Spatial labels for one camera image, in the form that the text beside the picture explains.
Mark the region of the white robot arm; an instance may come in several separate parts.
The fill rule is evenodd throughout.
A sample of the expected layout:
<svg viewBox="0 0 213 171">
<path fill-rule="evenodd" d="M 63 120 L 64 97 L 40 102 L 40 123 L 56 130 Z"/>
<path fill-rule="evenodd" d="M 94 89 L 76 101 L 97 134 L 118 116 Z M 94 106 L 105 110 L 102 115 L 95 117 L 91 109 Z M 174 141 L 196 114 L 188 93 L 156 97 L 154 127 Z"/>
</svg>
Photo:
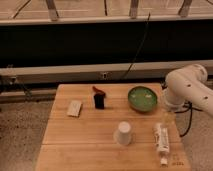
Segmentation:
<svg viewBox="0 0 213 171">
<path fill-rule="evenodd" d="M 169 72 L 162 96 L 165 108 L 177 111 L 185 101 L 189 101 L 213 117 L 213 90 L 205 85 L 207 77 L 207 70 L 199 64 Z"/>
</svg>

